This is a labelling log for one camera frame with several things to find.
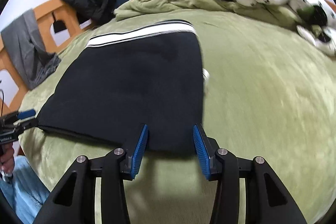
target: green fleece blanket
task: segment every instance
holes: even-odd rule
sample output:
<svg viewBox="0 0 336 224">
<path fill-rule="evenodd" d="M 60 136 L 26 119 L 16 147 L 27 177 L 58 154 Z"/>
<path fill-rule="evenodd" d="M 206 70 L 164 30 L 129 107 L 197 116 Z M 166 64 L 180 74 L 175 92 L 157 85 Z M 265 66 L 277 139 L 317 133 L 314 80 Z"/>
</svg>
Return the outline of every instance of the green fleece blanket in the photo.
<svg viewBox="0 0 336 224">
<path fill-rule="evenodd" d="M 166 13 L 182 9 L 234 12 L 238 15 L 268 22 L 296 31 L 296 25 L 304 25 L 302 19 L 288 5 L 256 4 L 246 7 L 224 0 L 130 0 L 114 11 L 117 21 L 144 14 Z"/>
<path fill-rule="evenodd" d="M 336 166 L 336 64 L 289 30 L 199 9 L 112 20 L 75 38 L 60 54 L 56 72 L 27 93 L 21 109 L 41 109 L 90 37 L 167 19 L 187 20 L 196 29 L 210 73 L 203 122 L 207 135 L 236 156 L 265 157 L 313 224 L 336 197 L 336 168 L 331 168 Z M 77 156 L 99 157 L 112 149 L 39 129 L 27 130 L 20 143 L 50 190 Z M 196 157 L 145 153 L 137 178 L 125 181 L 132 224 L 209 223 L 215 191 L 216 182 L 205 180 Z M 98 188 L 96 193 L 100 219 Z M 239 223 L 244 223 L 244 199 L 241 194 Z"/>
</svg>

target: folded clothing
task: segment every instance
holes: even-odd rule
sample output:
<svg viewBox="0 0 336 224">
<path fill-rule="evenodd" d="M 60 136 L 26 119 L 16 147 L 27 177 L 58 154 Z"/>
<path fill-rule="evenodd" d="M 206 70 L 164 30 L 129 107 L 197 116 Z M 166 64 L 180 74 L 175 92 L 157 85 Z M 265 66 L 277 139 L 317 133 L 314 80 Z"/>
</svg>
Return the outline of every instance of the folded clothing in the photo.
<svg viewBox="0 0 336 224">
<path fill-rule="evenodd" d="M 170 20 L 91 38 L 37 118 L 47 132 L 120 145 L 145 123 L 148 149 L 190 155 L 202 113 L 195 30 Z"/>
<path fill-rule="evenodd" d="M 33 10 L 24 12 L 3 29 L 1 37 L 14 67 L 30 90 L 55 72 L 61 61 L 56 53 L 46 52 Z"/>
</svg>

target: wooden bed frame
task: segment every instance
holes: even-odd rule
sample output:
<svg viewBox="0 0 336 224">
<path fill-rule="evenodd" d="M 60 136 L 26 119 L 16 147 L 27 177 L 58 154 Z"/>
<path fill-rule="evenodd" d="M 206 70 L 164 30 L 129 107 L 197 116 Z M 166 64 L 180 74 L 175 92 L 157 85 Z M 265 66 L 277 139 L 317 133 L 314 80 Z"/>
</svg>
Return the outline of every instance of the wooden bed frame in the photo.
<svg viewBox="0 0 336 224">
<path fill-rule="evenodd" d="M 334 5 L 329 1 L 326 2 L 336 12 L 336 5 Z M 48 52 L 62 51 L 77 35 L 94 26 L 94 23 L 91 23 L 89 26 L 81 29 L 76 17 L 75 10 L 62 0 L 49 0 L 39 5 L 38 7 L 34 8 L 34 13 L 43 42 Z M 54 22 L 53 15 L 56 20 L 62 20 L 65 23 L 65 26 L 67 27 L 70 34 L 70 38 L 68 38 L 65 42 L 63 42 L 59 46 L 56 45 L 50 33 L 51 25 Z M 7 70 L 18 87 L 18 92 L 12 99 L 10 105 L 7 106 L 6 104 L 4 104 L 3 114 L 6 114 L 8 112 L 12 112 L 19 109 L 25 94 L 28 92 L 28 88 L 26 87 L 22 78 L 20 77 L 15 67 L 13 66 L 9 55 L 4 49 L 2 38 L 0 36 L 0 71 L 1 70 Z"/>
</svg>

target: gray clothing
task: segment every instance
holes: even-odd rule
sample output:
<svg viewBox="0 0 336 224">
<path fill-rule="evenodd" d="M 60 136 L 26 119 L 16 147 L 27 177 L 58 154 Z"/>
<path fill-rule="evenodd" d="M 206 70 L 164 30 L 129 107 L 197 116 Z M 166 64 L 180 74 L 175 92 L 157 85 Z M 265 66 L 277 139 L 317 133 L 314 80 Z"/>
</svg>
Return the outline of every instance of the gray clothing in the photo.
<svg viewBox="0 0 336 224">
<path fill-rule="evenodd" d="M 33 10 L 9 24 L 1 36 L 14 67 L 30 90 L 51 75 L 61 61 L 56 53 L 46 52 Z"/>
</svg>

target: white trim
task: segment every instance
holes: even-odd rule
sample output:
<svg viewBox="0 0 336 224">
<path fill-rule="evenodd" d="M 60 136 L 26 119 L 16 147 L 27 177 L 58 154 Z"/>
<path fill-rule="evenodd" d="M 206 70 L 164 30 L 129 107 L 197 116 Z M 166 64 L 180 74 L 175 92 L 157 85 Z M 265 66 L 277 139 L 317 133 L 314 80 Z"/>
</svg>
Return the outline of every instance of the white trim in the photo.
<svg viewBox="0 0 336 224">
<path fill-rule="evenodd" d="M 188 23 L 174 22 L 158 25 L 151 25 L 138 30 L 126 33 L 111 33 L 93 37 L 86 47 L 103 47 L 111 44 L 126 42 L 144 37 L 153 37 L 160 34 L 172 32 L 192 32 L 196 34 L 194 27 Z"/>
</svg>

